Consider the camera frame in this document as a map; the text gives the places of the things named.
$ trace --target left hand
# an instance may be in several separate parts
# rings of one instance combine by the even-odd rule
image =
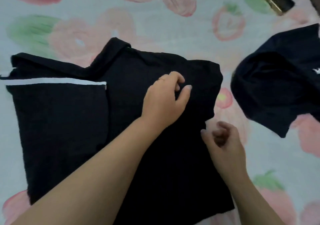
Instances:
[[[174,92],[180,90],[178,83],[184,82],[184,77],[176,71],[155,81],[144,97],[141,118],[161,131],[173,124],[185,110],[190,98],[192,86],[187,85],[175,99]]]

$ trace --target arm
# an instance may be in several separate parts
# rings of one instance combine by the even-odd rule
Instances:
[[[191,87],[182,89],[176,101],[177,82],[184,82],[177,72],[156,81],[146,93],[142,116],[13,225],[112,224],[143,154],[185,109]]]
[[[242,225],[285,225],[251,182],[245,151],[236,127],[218,122],[220,130],[201,135],[214,166],[228,186],[238,207]]]

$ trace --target fabric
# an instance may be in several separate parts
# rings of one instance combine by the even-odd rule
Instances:
[[[298,115],[320,121],[320,40],[314,24],[272,36],[237,67],[231,90],[243,112],[284,138]]]
[[[31,204],[140,117],[158,77],[178,71],[181,87],[193,86],[186,110],[146,151],[114,224],[194,224],[234,209],[200,136],[214,116],[218,64],[141,52],[112,38],[87,68],[26,53],[14,55],[12,66],[2,79],[18,116]]]

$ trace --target right hand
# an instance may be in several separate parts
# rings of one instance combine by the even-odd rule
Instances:
[[[226,122],[218,122],[217,126],[219,130],[213,132],[201,130],[202,140],[207,145],[215,168],[228,186],[248,179],[245,151],[238,129]]]

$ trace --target white logo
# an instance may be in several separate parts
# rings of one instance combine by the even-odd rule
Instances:
[[[313,69],[317,74],[320,74],[320,68],[318,69]]]

